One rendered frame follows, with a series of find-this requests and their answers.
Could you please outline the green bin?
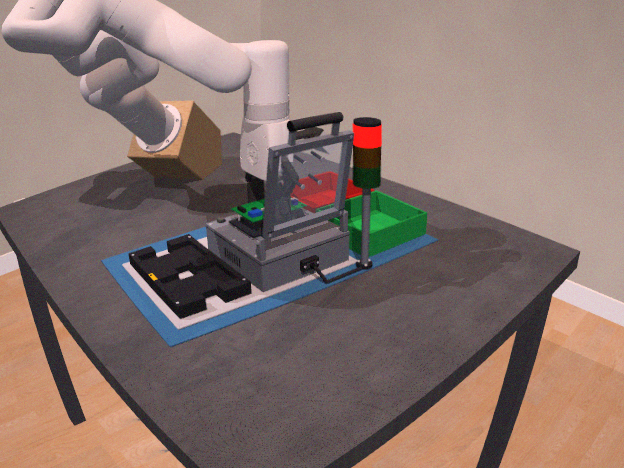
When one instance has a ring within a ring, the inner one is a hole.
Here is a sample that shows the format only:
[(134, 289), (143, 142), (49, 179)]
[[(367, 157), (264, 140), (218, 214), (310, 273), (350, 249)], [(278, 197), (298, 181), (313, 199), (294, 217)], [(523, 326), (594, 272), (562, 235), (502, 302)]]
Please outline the green bin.
[[(361, 255), (362, 195), (345, 200), (344, 210), (348, 211), (349, 249)], [(427, 212), (371, 192), (369, 257), (425, 235), (426, 225)]]

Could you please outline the green circuit board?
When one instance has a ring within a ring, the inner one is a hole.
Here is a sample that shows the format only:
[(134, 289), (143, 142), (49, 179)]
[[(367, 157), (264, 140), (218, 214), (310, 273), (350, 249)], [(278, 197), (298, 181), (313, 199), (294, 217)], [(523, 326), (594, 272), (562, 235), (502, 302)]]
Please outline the green circuit board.
[[(244, 207), (244, 208), (243, 208)], [(245, 209), (246, 208), (246, 209)], [(234, 212), (243, 216), (251, 222), (263, 220), (264, 199), (231, 208)], [(252, 211), (251, 211), (252, 210)]]

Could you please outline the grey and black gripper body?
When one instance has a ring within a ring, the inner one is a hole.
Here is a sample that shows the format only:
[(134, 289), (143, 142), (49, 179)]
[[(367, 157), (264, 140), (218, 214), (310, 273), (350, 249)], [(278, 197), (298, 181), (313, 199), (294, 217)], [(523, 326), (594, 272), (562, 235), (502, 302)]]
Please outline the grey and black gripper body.
[(266, 181), (269, 147), (288, 143), (288, 119), (289, 116), (278, 120), (254, 121), (243, 117), (240, 165), (245, 172)]

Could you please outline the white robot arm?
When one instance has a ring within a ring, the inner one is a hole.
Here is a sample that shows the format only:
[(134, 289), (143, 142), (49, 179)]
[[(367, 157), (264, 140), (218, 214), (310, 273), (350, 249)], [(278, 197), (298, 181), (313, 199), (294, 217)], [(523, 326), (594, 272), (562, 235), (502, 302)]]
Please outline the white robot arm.
[(85, 101), (135, 134), (146, 152), (169, 147), (182, 124), (174, 106), (143, 86), (157, 76), (158, 60), (216, 92), (243, 87), (246, 119), (289, 116), (285, 42), (228, 43), (157, 0), (19, 0), (2, 36), (13, 49), (50, 54), (82, 76)]

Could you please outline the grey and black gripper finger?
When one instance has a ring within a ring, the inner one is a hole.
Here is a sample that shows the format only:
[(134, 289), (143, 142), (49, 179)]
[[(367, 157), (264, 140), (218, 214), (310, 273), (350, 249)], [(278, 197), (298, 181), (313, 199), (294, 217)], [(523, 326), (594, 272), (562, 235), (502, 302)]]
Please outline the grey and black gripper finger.
[(264, 199), (264, 181), (249, 173), (246, 173), (245, 179), (248, 182), (248, 203)]

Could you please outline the red bin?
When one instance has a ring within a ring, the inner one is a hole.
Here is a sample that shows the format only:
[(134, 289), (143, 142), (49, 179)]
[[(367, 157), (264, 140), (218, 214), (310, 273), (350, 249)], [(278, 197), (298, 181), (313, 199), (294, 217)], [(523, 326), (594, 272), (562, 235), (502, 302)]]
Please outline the red bin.
[[(350, 180), (350, 179), (349, 179), (349, 181), (348, 181), (348, 187), (347, 187), (346, 200), (347, 200), (347, 199), (350, 199), (350, 198), (353, 198), (353, 197), (357, 197), (357, 196), (362, 195), (362, 193), (360, 193), (360, 192), (362, 192), (362, 189), (355, 187), (355, 186), (353, 185), (353, 180)], [(359, 194), (358, 194), (358, 193), (359, 193)], [(355, 194), (355, 195), (354, 195), (354, 194)], [(351, 195), (352, 195), (352, 196), (351, 196)], [(349, 197), (348, 197), (348, 196), (349, 196)]]

